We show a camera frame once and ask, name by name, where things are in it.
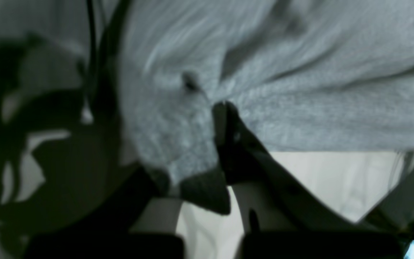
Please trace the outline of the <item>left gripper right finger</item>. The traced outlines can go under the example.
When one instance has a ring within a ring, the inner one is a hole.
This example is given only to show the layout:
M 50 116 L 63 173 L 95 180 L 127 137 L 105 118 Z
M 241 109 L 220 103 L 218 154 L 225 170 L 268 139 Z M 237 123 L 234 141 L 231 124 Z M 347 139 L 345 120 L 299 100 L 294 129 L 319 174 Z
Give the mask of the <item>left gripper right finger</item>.
M 402 259 L 388 233 L 327 208 L 266 150 L 231 102 L 214 105 L 217 150 L 244 236 L 237 259 Z

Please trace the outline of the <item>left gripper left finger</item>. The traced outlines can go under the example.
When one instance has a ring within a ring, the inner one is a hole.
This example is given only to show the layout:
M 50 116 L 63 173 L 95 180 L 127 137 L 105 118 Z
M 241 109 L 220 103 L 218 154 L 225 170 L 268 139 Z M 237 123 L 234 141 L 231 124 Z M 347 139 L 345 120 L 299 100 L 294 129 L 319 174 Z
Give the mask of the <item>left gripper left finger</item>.
M 158 195 L 141 166 L 93 212 L 28 243 L 25 259 L 183 259 L 184 241 L 174 234 L 131 234 L 129 229 Z

